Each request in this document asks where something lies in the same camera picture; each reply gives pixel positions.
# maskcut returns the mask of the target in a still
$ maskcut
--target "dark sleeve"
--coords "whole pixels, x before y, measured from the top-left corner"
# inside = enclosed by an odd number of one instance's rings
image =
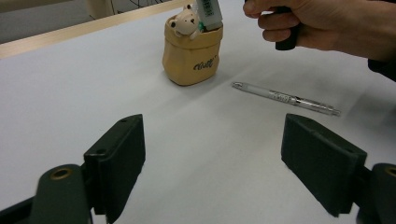
[[[369,68],[396,82],[396,61],[381,63],[369,59]]]

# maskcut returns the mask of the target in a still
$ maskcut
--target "silver pen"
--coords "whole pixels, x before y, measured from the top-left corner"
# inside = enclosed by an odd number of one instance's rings
[[[289,105],[297,105],[299,107],[317,111],[319,113],[323,113],[327,115],[335,115],[335,116],[341,115],[341,112],[339,110],[334,109],[334,107],[330,105],[325,105],[323,103],[319,103],[316,101],[307,100],[304,98],[300,98],[298,96],[288,95],[286,93],[282,93],[279,91],[271,91],[265,88],[256,87],[243,82],[234,82],[233,87],[240,91],[253,93]]]

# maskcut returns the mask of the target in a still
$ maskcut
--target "pen holder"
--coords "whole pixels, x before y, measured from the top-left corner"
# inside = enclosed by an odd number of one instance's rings
[[[223,27],[200,33],[191,40],[188,35],[175,35],[169,25],[174,17],[165,24],[163,68],[166,75],[180,86],[193,85],[213,77],[219,66]]]

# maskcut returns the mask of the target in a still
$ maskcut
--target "table surface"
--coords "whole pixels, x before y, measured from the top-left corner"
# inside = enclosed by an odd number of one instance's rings
[[[331,217],[280,159],[287,113],[396,162],[395,83],[365,59],[262,40],[243,1],[220,0],[219,69],[180,87],[162,66],[163,26],[181,8],[0,60],[0,209],[48,169],[82,164],[117,120],[143,114],[147,160],[116,223],[355,223]],[[333,105],[340,118],[233,89],[243,81]],[[94,217],[95,223],[105,223]]]

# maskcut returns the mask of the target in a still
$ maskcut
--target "hand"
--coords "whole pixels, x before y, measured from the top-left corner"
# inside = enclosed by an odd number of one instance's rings
[[[292,13],[262,14],[275,7]],[[258,19],[265,40],[289,37],[299,22],[297,45],[338,50],[382,62],[396,59],[396,4],[367,0],[248,0],[244,11]]]

